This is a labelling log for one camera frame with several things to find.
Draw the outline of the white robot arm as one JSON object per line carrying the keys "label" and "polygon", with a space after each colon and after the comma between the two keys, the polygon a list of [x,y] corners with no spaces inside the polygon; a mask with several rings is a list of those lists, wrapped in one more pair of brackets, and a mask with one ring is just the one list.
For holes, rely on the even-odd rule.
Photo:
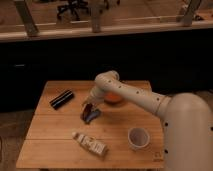
{"label": "white robot arm", "polygon": [[98,106],[108,92],[158,117],[163,128],[164,171],[213,171],[213,111],[199,96],[173,97],[125,84],[117,71],[98,74],[84,104]]}

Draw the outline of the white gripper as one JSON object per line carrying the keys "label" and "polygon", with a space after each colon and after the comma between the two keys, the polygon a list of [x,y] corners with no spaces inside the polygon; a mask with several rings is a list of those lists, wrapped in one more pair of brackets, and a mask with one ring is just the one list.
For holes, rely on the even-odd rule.
{"label": "white gripper", "polygon": [[98,87],[93,87],[89,95],[83,102],[84,105],[86,104],[87,105],[83,109],[83,112],[81,114],[81,119],[86,120],[85,121],[86,124],[89,124],[92,120],[96,119],[97,117],[101,115],[101,111],[99,109],[92,111],[92,107],[96,108],[103,101],[104,101],[104,91]]}

